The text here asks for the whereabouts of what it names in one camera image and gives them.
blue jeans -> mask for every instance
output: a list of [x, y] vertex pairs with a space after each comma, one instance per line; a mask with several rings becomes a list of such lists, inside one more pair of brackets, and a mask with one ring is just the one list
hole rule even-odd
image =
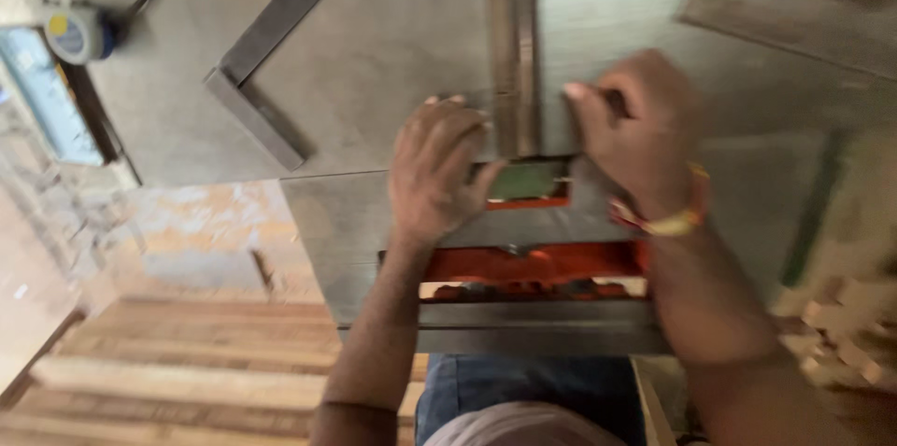
[[628, 358], [431, 354], [417, 403], [417, 446], [455, 417], [518, 400], [566, 407], [629, 446], [645, 444], [639, 389]]

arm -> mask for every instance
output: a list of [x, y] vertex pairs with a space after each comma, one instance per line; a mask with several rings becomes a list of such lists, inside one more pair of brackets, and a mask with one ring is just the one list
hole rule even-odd
[[485, 119], [460, 97], [427, 99], [396, 140], [387, 255], [330, 372], [312, 425], [315, 445], [393, 445], [417, 343], [418, 288], [433, 248], [483, 211], [504, 163], [468, 182]]
[[[613, 67], [597, 86], [566, 89], [587, 154], [632, 194], [642, 216], [657, 220], [688, 207], [686, 160], [701, 102], [682, 73], [650, 50]], [[608, 106], [606, 91], [622, 94], [626, 115]], [[648, 245], [657, 315], [714, 444], [851, 443], [779, 344], [710, 223], [683, 236], [650, 237]]]

left hand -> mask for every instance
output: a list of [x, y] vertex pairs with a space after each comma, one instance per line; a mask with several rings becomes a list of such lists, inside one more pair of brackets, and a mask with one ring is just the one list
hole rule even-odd
[[486, 118], [464, 98], [433, 96], [396, 138], [389, 198], [400, 236], [435, 245], [486, 207], [489, 187], [507, 162], [484, 166], [469, 181], [486, 138]]

yellow label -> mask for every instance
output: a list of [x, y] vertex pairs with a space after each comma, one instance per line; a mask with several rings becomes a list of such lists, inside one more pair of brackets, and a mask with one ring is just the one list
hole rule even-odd
[[62, 36], [68, 31], [68, 17], [62, 14], [56, 14], [50, 17], [50, 32]]

fingernail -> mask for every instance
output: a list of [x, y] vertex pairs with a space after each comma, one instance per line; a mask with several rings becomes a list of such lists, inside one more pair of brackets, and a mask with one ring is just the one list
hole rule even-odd
[[564, 84], [563, 91], [570, 99], [582, 99], [586, 96], [586, 88], [582, 84]]

